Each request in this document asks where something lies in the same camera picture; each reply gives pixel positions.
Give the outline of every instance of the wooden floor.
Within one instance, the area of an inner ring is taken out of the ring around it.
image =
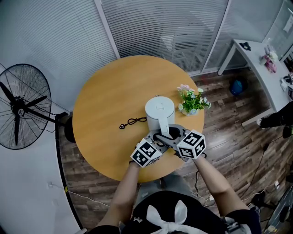
[[[230,82],[236,76],[243,76],[248,80],[248,89],[235,97],[229,92]],[[262,191],[266,186],[267,203],[277,204],[289,184],[285,181],[289,172],[289,165],[293,159],[292,137],[280,138],[270,143],[264,153],[261,165],[254,180],[251,179],[263,155],[263,147],[282,135],[282,127],[261,129],[256,123],[242,127],[241,122],[254,117],[268,109],[269,104],[258,80],[248,69],[225,72],[222,76],[207,74],[193,77],[197,87],[202,88],[204,96],[212,103],[210,109],[205,110],[205,125],[203,134],[207,143],[207,159],[231,183],[234,190],[249,203],[252,194]],[[60,129],[60,154],[63,170],[69,191],[89,197],[93,200],[110,204],[117,188],[118,181],[109,179],[95,171],[83,158],[76,144],[68,142],[64,131]],[[196,168],[192,161],[177,170],[190,187],[195,191]],[[272,185],[278,180],[278,190]],[[209,192],[199,175],[199,194],[205,199]],[[71,194],[74,207],[82,225],[88,230],[94,228],[104,216],[107,207],[89,199]],[[216,207],[209,207],[218,214]],[[261,210],[261,220],[268,219],[272,211],[268,208]]]

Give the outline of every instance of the kettle handle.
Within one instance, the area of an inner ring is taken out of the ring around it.
[[[164,118],[159,118],[159,124],[160,124],[160,129],[161,129],[161,133],[164,136],[169,136],[169,123],[168,123],[168,119],[166,117]]]

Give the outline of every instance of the electric fan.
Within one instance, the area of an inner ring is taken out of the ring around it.
[[[16,64],[0,74],[0,144],[23,149],[42,134],[51,112],[51,92],[43,73]]]

